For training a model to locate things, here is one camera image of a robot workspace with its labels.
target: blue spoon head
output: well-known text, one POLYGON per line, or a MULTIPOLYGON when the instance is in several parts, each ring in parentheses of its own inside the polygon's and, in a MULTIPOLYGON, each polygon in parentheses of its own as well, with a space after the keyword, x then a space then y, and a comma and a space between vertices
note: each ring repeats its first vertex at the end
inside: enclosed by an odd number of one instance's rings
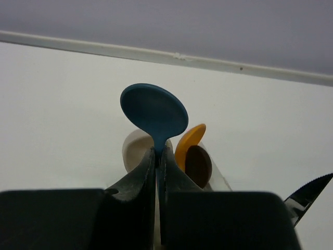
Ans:
POLYGON ((150 134, 156 154, 161 155, 167 139, 185 131, 188 115, 173 94, 158 86, 137 83, 125 88, 120 105, 127 118, 150 134))

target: orange spoon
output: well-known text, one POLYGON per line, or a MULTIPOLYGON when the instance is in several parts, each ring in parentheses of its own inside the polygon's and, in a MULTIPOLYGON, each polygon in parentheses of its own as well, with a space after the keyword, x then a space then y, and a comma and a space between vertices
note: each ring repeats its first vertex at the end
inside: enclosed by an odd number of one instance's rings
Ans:
POLYGON ((205 124, 199 124, 190 129, 178 142, 175 151, 175 160, 179 168, 185 172, 186 153, 189 147, 198 145, 206 131, 205 124))

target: purple-gray background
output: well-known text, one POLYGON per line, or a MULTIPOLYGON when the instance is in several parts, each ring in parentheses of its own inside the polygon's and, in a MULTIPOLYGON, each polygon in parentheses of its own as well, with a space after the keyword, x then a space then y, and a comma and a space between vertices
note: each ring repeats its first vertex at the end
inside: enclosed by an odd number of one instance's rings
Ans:
POLYGON ((0 0, 0 30, 333 74, 332 0, 0 0))

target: knife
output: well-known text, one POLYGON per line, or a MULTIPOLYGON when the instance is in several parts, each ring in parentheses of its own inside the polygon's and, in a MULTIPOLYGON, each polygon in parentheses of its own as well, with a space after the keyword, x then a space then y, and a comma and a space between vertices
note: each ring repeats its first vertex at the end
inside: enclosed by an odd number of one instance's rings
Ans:
POLYGON ((294 227, 302 219, 332 178, 333 173, 330 173, 314 179, 300 187, 285 200, 294 227))

